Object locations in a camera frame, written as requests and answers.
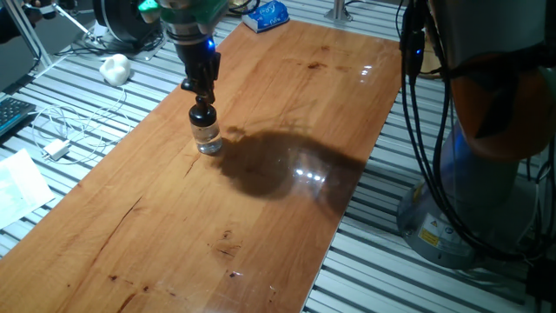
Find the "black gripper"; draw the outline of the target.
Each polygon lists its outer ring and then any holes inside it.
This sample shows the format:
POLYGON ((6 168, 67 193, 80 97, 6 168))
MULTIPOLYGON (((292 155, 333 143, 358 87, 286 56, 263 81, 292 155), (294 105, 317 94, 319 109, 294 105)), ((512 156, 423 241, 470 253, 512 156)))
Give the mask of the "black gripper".
POLYGON ((175 50, 185 66, 188 78, 184 78, 181 89, 201 95, 206 103, 215 101, 215 81, 218 79, 221 53, 216 51, 213 39, 205 39, 195 44, 176 44, 175 50))

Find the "person's hand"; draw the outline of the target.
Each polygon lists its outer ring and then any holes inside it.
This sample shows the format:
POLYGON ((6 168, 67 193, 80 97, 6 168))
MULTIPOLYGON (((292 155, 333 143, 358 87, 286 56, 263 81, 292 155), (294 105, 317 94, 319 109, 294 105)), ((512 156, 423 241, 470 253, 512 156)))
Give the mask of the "person's hand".
POLYGON ((56 16, 54 4, 54 0, 29 0, 23 4, 23 11, 33 23, 41 19, 50 20, 56 16))

